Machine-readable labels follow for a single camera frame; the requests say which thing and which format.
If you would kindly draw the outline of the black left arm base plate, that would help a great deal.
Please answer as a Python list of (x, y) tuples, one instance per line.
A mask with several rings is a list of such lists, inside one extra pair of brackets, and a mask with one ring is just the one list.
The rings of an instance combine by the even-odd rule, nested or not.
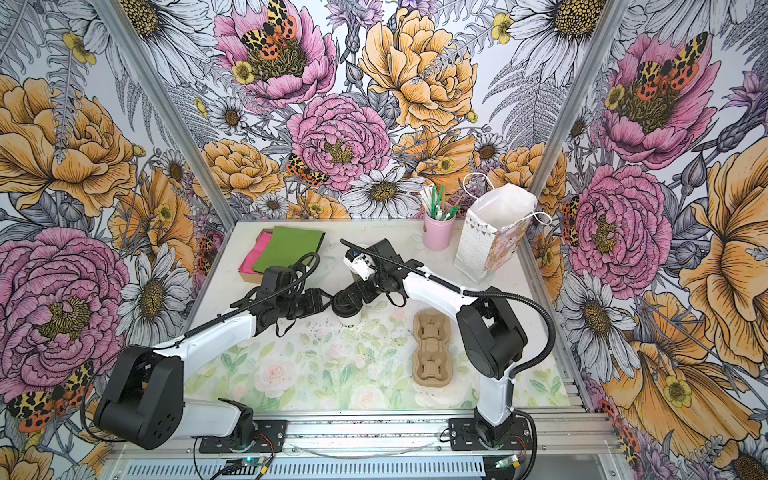
[(202, 454), (281, 453), (287, 436), (286, 420), (254, 420), (246, 436), (203, 437), (197, 447)]

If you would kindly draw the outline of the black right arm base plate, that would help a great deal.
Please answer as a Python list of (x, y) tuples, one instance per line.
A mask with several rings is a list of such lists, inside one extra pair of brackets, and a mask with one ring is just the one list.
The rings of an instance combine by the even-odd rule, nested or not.
[(449, 444), (453, 451), (522, 451), (532, 446), (532, 428), (521, 415), (492, 426), (482, 418), (450, 418)]

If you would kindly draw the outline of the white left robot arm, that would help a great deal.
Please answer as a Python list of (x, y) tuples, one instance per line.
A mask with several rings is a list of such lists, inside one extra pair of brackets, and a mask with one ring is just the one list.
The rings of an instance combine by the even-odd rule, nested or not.
[(229, 311), (154, 347), (127, 347), (101, 395), (95, 427), (146, 450), (185, 438), (216, 438), (236, 450), (249, 448), (256, 438), (252, 408), (231, 399), (189, 399), (185, 384), (213, 359), (279, 320), (303, 319), (330, 307), (331, 294), (306, 289), (305, 276), (271, 267)]

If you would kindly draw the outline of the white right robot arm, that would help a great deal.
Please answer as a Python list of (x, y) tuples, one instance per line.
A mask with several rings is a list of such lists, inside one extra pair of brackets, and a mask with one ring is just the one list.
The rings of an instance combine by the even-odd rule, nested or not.
[(358, 279), (333, 300), (336, 315), (354, 316), (378, 295), (397, 293), (422, 302), (455, 321), (465, 354), (484, 381), (474, 410), (474, 430), (487, 449), (502, 446), (516, 422), (513, 389), (516, 376), (540, 362), (526, 359), (527, 333), (509, 305), (536, 303), (495, 287), (468, 290), (440, 277), (422, 262), (405, 261), (387, 239), (359, 246), (343, 239), (345, 262)]

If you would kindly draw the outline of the black plastic cup lid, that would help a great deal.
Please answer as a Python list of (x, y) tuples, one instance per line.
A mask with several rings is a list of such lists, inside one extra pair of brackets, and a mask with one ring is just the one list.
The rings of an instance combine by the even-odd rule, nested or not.
[(359, 291), (355, 286), (350, 286), (333, 296), (331, 308), (336, 316), (348, 319), (358, 315), (363, 304)]

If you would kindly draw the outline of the white paper coffee cup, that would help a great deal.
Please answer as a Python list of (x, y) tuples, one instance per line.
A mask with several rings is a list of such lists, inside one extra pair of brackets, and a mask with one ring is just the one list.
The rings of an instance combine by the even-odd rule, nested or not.
[(357, 314), (348, 318), (340, 318), (339, 321), (344, 328), (355, 328), (361, 323), (362, 315)]

